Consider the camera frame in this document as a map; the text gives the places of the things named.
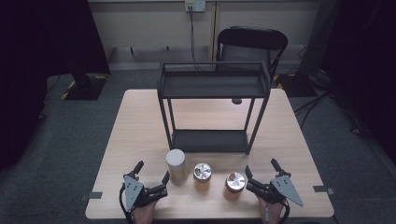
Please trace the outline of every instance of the silver lid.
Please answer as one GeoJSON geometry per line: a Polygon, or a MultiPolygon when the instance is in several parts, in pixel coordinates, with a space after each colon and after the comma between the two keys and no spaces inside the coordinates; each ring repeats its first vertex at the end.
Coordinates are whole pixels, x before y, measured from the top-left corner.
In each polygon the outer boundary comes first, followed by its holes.
{"type": "Polygon", "coordinates": [[[194,178],[206,182],[210,179],[212,176],[212,169],[210,169],[210,166],[206,163],[199,163],[195,166],[194,168],[194,178]]]}
{"type": "Polygon", "coordinates": [[[227,188],[232,191],[240,191],[245,186],[245,178],[236,172],[230,173],[225,180],[227,188]]]}

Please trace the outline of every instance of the black equipment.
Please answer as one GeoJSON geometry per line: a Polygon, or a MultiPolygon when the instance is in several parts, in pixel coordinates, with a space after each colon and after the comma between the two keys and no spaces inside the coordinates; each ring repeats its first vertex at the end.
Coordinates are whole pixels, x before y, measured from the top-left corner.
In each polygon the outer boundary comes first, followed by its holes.
{"type": "Polygon", "coordinates": [[[278,172],[278,175],[276,178],[272,179],[269,184],[262,184],[261,182],[253,179],[253,174],[247,165],[247,168],[245,169],[245,174],[247,175],[247,190],[253,192],[268,203],[283,204],[286,208],[286,211],[282,219],[279,221],[279,223],[283,223],[288,218],[290,212],[287,198],[300,206],[303,206],[304,204],[298,195],[297,190],[291,183],[291,173],[287,173],[282,168],[280,168],[275,159],[271,159],[271,163],[278,172]]]}
{"type": "Polygon", "coordinates": [[[122,183],[122,187],[120,189],[120,206],[128,223],[133,223],[131,214],[136,207],[144,207],[150,203],[160,200],[163,197],[168,196],[166,184],[169,181],[169,172],[166,171],[161,185],[152,189],[145,188],[144,185],[138,181],[138,177],[136,177],[143,165],[143,161],[138,162],[131,173],[123,176],[125,182],[122,183]],[[122,193],[124,191],[126,208],[122,203],[122,193]]]}

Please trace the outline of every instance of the cylindrical container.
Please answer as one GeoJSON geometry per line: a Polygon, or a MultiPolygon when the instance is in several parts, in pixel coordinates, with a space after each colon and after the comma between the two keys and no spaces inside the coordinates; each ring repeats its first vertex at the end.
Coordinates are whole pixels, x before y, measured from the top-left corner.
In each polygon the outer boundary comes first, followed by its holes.
{"type": "Polygon", "coordinates": [[[174,185],[182,185],[189,177],[186,168],[186,156],[180,149],[172,149],[166,154],[166,162],[169,167],[170,180],[174,185]]]}
{"type": "Polygon", "coordinates": [[[236,172],[230,173],[225,179],[223,196],[227,201],[235,202],[245,186],[245,178],[236,172]]]}
{"type": "Polygon", "coordinates": [[[197,190],[205,191],[210,188],[212,169],[206,163],[199,163],[194,168],[194,186],[197,190]]]}

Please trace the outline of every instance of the lower shelf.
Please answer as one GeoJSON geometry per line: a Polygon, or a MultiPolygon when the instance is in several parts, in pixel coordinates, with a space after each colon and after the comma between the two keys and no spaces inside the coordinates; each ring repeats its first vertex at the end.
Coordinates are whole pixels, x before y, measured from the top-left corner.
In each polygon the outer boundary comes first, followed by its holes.
{"type": "Polygon", "coordinates": [[[175,130],[174,148],[184,152],[241,152],[248,150],[244,130],[175,130]]]}

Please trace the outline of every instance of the metal shelf frame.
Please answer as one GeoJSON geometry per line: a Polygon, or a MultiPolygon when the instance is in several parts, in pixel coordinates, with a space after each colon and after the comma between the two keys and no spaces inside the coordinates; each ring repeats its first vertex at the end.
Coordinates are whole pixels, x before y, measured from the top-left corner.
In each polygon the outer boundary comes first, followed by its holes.
{"type": "Polygon", "coordinates": [[[179,148],[184,152],[236,152],[248,155],[270,97],[271,80],[264,62],[161,63],[157,93],[169,149],[179,148]],[[170,65],[184,65],[190,69],[169,69],[170,65]],[[250,99],[245,126],[241,130],[196,130],[176,127],[172,99],[235,98],[250,99]],[[262,105],[248,139],[247,130],[256,99],[262,99],[262,105]],[[167,103],[170,125],[164,101],[167,103]]]}

